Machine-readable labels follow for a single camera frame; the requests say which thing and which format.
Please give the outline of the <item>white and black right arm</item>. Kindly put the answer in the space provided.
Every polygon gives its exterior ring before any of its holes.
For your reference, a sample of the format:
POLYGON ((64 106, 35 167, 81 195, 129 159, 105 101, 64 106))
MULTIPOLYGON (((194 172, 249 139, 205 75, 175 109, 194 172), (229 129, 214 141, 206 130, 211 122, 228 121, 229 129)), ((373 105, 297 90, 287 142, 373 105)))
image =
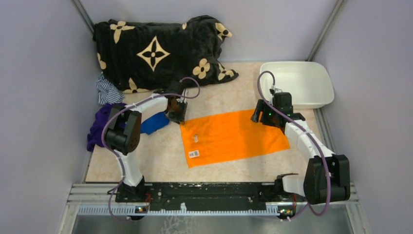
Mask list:
POLYGON ((337 155, 317 138, 305 117, 294 112, 290 93, 274 93, 271 102, 259 99, 251 120, 280 129, 289 144, 307 160, 305 174, 277 176, 274 194, 278 200, 287 201, 297 194, 315 205, 350 198, 349 159, 345 155, 337 155))

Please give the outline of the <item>orange towel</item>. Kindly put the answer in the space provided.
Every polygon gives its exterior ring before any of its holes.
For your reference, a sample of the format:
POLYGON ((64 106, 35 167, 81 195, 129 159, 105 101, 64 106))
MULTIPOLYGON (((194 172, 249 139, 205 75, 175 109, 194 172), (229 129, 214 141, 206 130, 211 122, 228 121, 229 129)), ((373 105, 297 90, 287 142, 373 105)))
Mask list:
POLYGON ((180 126, 188 167, 263 156, 290 149, 279 128, 254 123, 253 109, 186 121, 180 126))

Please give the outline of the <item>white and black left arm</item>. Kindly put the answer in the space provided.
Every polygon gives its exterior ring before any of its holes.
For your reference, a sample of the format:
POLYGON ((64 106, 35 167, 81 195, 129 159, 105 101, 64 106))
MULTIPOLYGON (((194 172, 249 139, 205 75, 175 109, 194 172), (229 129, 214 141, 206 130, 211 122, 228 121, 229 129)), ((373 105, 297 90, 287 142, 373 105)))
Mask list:
POLYGON ((118 195, 125 194, 135 202, 145 198, 144 176, 137 168, 138 158, 134 155, 140 142, 141 125, 156 114, 183 124, 188 105, 184 100, 185 90, 182 81, 174 81, 167 89, 157 90, 143 101, 112 108, 102 131, 102 142, 117 158, 121 172, 120 184, 116 188, 118 195))

